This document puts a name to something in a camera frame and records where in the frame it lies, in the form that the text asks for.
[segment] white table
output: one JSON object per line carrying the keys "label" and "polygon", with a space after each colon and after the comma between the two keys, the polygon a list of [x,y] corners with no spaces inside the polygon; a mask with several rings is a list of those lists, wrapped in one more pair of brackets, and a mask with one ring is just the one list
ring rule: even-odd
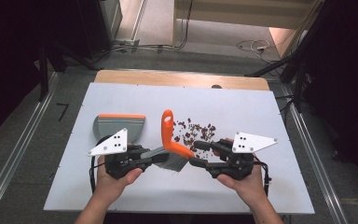
{"label": "white table", "polygon": [[[271,91],[219,90],[189,87],[91,83],[73,133],[62,156],[45,210],[79,211],[91,196],[86,156],[97,139],[92,122],[100,113],[146,115],[137,144],[161,146],[160,118],[171,109],[174,119],[200,125],[212,123],[215,138],[233,137],[236,131],[278,138],[279,143],[257,152],[272,177],[269,198],[280,214],[313,214],[294,151]],[[238,214],[249,208],[235,191],[212,179],[205,170],[186,165],[180,173],[150,166],[110,211],[134,213]]]}

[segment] black cable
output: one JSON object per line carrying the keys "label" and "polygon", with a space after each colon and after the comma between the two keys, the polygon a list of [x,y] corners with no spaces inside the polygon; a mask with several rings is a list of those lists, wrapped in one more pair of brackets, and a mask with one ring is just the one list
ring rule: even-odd
{"label": "black cable", "polygon": [[141,48],[145,48],[145,49],[166,49],[166,50],[180,50],[182,49],[185,44],[187,43],[187,37],[188,37],[188,24],[190,21],[190,16],[191,16],[191,10],[193,7],[193,0],[191,0],[190,2],[190,6],[187,12],[187,18],[186,18],[186,33],[185,33],[185,39],[184,41],[182,41],[182,43],[179,46],[175,46],[172,47],[171,45],[138,45],[138,46],[132,46],[132,45],[128,45],[125,43],[121,43],[119,44],[119,47],[116,47],[114,49],[111,49],[107,52],[104,52],[103,54],[109,53],[109,52],[113,52],[113,51],[119,51],[119,50],[123,50],[123,49],[141,49]]}
{"label": "black cable", "polygon": [[[103,138],[101,138],[100,141],[98,141],[97,145],[100,145],[104,140],[110,138],[110,136],[112,135],[107,135]],[[98,165],[95,165],[95,156],[91,157],[91,168],[89,168],[89,183],[91,184],[91,190],[92,190],[92,193],[94,193],[94,190],[95,190],[95,174],[94,174],[94,169],[97,168],[97,167],[100,167],[104,165],[104,163],[102,164],[98,164]]]}
{"label": "black cable", "polygon": [[92,193],[95,191],[95,175],[94,175],[95,157],[91,157],[91,168],[89,168],[89,182],[91,184]]}
{"label": "black cable", "polygon": [[293,98],[295,97],[294,95],[285,95],[285,96],[276,96],[275,99],[287,99],[287,98]]}
{"label": "black cable", "polygon": [[254,165],[260,165],[264,170],[264,191],[266,192],[266,195],[269,196],[269,181],[272,180],[272,178],[269,177],[269,166],[260,161],[255,155],[254,158],[256,159]]}

